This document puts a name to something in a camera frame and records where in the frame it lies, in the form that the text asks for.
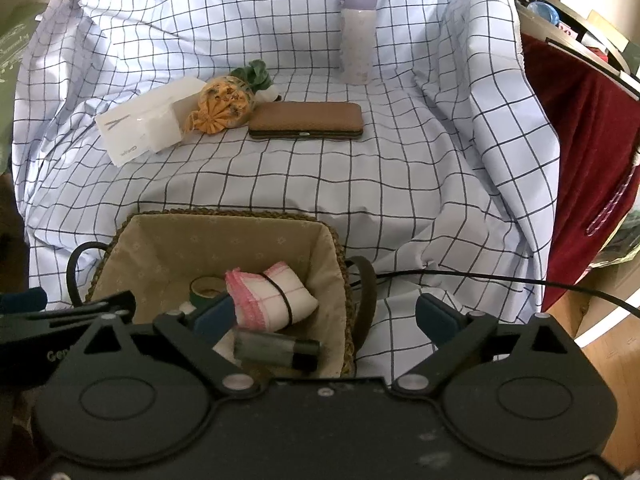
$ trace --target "lavender water bottle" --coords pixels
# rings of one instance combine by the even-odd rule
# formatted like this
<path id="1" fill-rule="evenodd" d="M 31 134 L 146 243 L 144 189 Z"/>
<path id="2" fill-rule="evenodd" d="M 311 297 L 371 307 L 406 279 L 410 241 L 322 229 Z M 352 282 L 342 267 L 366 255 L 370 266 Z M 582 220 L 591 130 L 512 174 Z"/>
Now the lavender water bottle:
<path id="1" fill-rule="evenodd" d="M 340 0 L 340 76 L 343 82 L 364 85 L 376 49 L 377 0 Z"/>

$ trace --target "white tablecloth with black grid lines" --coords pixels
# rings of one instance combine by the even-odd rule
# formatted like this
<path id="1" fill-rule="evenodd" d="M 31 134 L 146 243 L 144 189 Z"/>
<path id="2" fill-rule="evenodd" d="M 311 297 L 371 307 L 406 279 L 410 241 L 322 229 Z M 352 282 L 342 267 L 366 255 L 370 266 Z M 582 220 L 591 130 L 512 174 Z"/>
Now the white tablecloth with black grid lines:
<path id="1" fill-rule="evenodd" d="M 541 278 L 559 147 L 523 72 L 512 0 L 378 0 L 366 86 L 340 83 L 337 0 L 52 0 L 20 69 L 15 191 L 31 284 L 68 306 L 70 252 L 131 212 L 207 206 L 306 212 L 379 272 L 455 269 Z M 287 100 L 360 104 L 360 140 L 189 135 L 116 168 L 96 114 L 151 88 L 261 57 Z M 80 261 L 86 283 L 100 258 Z M 361 374 L 388 380 L 433 351 L 418 285 L 458 308 L 526 320 L 542 290 L 462 278 L 381 287 Z"/>

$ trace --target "basket handle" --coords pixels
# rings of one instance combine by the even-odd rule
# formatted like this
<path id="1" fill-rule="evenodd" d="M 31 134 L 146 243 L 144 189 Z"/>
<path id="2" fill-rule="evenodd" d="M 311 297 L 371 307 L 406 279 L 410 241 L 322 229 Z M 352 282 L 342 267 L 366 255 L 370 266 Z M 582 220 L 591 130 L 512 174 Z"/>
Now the basket handle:
<path id="1" fill-rule="evenodd" d="M 80 259 L 80 254 L 84 253 L 88 249 L 101 249 L 106 251 L 109 248 L 107 244 L 103 244 L 102 242 L 85 242 L 84 244 L 78 245 L 71 255 L 69 256 L 69 261 L 66 263 L 66 291 L 69 294 L 69 299 L 71 300 L 71 304 L 76 306 L 82 306 L 82 299 L 80 298 L 80 293 L 78 292 L 78 284 L 76 283 L 76 267 L 78 266 L 78 260 Z"/>
<path id="2" fill-rule="evenodd" d="M 360 306 L 358 315 L 351 331 L 353 346 L 356 352 L 362 348 L 364 341 L 369 335 L 369 329 L 376 313 L 376 303 L 378 301 L 378 283 L 376 281 L 376 271 L 371 262 L 363 256 L 352 256 L 346 262 L 347 267 L 355 265 L 360 272 Z"/>

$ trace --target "black cable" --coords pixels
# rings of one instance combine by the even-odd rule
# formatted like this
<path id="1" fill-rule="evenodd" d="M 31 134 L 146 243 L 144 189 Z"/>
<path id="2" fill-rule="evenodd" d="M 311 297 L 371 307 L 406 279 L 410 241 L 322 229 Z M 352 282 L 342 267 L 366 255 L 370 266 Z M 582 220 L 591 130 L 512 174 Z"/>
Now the black cable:
<path id="1" fill-rule="evenodd" d="M 595 296 L 601 300 L 609 301 L 624 308 L 628 313 L 636 316 L 640 319 L 640 312 L 633 305 L 628 304 L 626 301 L 620 300 L 606 292 L 601 290 L 594 290 L 592 288 L 586 288 L 580 285 L 568 285 L 567 283 L 548 282 L 547 280 L 532 280 L 530 278 L 510 278 L 509 276 L 496 276 L 494 274 L 479 274 L 477 272 L 459 272 L 458 270 L 429 270 L 429 269 L 415 269 L 415 270 L 396 270 L 395 272 L 385 272 L 383 274 L 376 274 L 378 279 L 394 278 L 395 276 L 411 276 L 412 274 L 430 274 L 431 276 L 458 276 L 460 278 L 478 278 L 480 280 L 490 280 L 492 282 L 512 282 L 512 283 L 527 283 L 529 285 L 545 285 L 554 286 L 557 288 L 564 288 L 564 290 L 572 290 L 574 292 L 581 292 L 583 294 L 589 294 Z M 351 283 L 351 286 L 359 285 L 360 281 Z"/>

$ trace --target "wicker basket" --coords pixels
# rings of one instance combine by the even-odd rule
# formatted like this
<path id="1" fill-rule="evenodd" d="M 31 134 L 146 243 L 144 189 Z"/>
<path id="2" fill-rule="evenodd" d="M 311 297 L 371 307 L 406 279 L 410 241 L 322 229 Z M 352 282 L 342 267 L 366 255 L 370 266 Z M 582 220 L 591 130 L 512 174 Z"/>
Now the wicker basket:
<path id="1" fill-rule="evenodd" d="M 286 262 L 319 301 L 318 309 L 286 333 L 322 343 L 318 377 L 350 375 L 354 339 L 366 338 L 375 309 L 375 275 L 364 258 L 345 262 L 336 233 L 326 224 L 302 215 L 168 210 L 133 214 L 108 246 L 89 242 L 69 261 L 67 285 L 79 303 L 76 262 L 87 248 L 106 255 L 94 275 L 86 300 L 95 301 L 123 290 L 136 297 L 135 323 L 148 323 L 189 298 L 189 284 L 199 276 L 218 276 L 240 267 L 263 272 Z M 347 266 L 354 263 L 363 280 L 360 306 L 354 306 Z"/>

